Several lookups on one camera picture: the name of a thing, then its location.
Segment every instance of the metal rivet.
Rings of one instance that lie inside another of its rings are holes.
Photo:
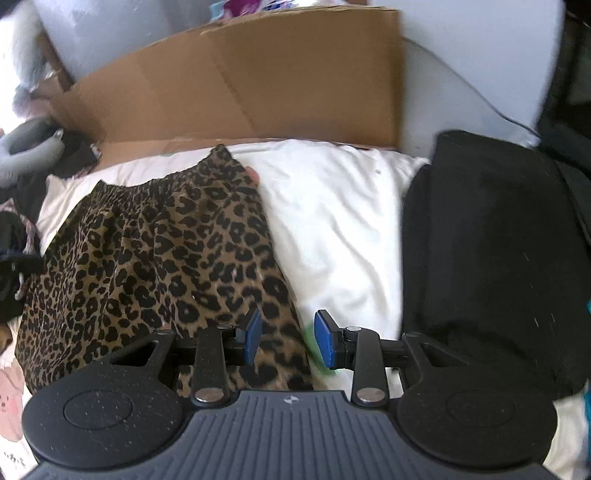
[[[213,403],[223,398],[221,388],[200,388],[195,392],[195,398],[203,403]]]
[[[363,403],[377,403],[386,398],[386,392],[379,388],[366,387],[358,390],[357,398]]]

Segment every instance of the textured plastic surface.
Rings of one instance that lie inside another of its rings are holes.
[[[241,392],[220,410],[202,410],[167,450],[110,472],[48,463],[29,480],[550,480],[540,465],[512,472],[457,471],[418,453],[387,415],[350,405],[341,392]]]

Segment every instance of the teal fabric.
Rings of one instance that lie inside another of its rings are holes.
[[[591,390],[587,390],[587,393],[583,396],[585,402],[585,414],[587,415],[587,426],[589,428],[589,443],[587,444],[588,456],[587,459],[591,462]]]

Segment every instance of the round pad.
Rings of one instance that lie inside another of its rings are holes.
[[[133,404],[124,393],[90,390],[68,400],[64,416],[78,428],[100,430],[121,423],[132,409]]]
[[[400,399],[397,419],[421,450],[478,470],[541,463],[557,424],[547,397],[472,367],[430,370]]]
[[[36,393],[22,426],[40,459],[97,470],[148,457],[175,435],[182,418],[177,394],[149,370],[95,363]]]

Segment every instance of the black cable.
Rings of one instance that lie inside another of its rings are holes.
[[[462,75],[460,75],[457,71],[455,71],[454,69],[452,69],[447,63],[445,63],[441,57],[439,57],[436,53],[432,52],[431,50],[429,50],[428,48],[423,47],[421,44],[415,42],[414,40],[411,40],[408,37],[404,37],[404,40],[412,43],[413,45],[415,45],[416,47],[420,48],[422,51],[428,53],[429,55],[431,55],[433,58],[435,58],[437,61],[439,61],[441,64],[443,64],[444,66],[446,66],[454,75],[456,75],[460,80],[462,80],[466,85],[468,85],[468,87],[470,88],[470,90],[472,90],[475,94],[477,94],[489,107],[490,109],[495,112],[498,116],[500,116],[503,120],[506,120],[509,123],[512,123],[514,125],[517,125],[518,127],[523,128],[524,130],[527,130],[530,134],[535,135],[538,138],[541,138],[541,135],[534,130],[531,127],[528,127],[525,124],[522,124],[521,122],[515,120],[514,118],[511,118],[510,116],[505,115],[503,112],[501,112],[497,107],[495,107],[489,100],[488,98],[486,98],[483,94],[481,94],[478,89],[476,87],[474,87],[474,85],[472,85],[470,82],[468,82],[468,80],[466,80]]]

